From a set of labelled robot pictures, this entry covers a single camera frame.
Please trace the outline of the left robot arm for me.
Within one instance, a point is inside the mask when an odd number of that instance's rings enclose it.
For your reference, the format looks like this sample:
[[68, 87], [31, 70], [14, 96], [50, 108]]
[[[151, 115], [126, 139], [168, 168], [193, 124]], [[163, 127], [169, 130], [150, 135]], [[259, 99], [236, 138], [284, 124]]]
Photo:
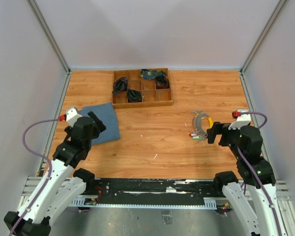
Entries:
[[75, 107], [56, 119], [66, 121], [66, 137], [57, 146], [48, 170], [26, 202], [17, 211], [9, 211], [4, 222], [11, 236], [47, 236], [66, 208], [81, 194], [102, 189], [95, 184], [95, 175], [76, 169], [91, 150], [92, 140], [106, 130], [104, 123], [88, 112], [82, 116]]

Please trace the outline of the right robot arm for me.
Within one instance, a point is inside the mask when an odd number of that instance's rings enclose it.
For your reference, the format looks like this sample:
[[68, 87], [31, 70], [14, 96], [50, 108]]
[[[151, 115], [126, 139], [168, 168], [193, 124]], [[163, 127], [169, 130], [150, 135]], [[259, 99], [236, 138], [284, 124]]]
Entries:
[[261, 155], [263, 138], [259, 129], [250, 124], [232, 129], [229, 123], [214, 122], [207, 130], [208, 143], [214, 143], [217, 135], [221, 135], [219, 145], [229, 147], [237, 159], [238, 173], [253, 204], [249, 204], [232, 171], [215, 175], [214, 193], [230, 202], [246, 236], [288, 235], [278, 204], [273, 168]]

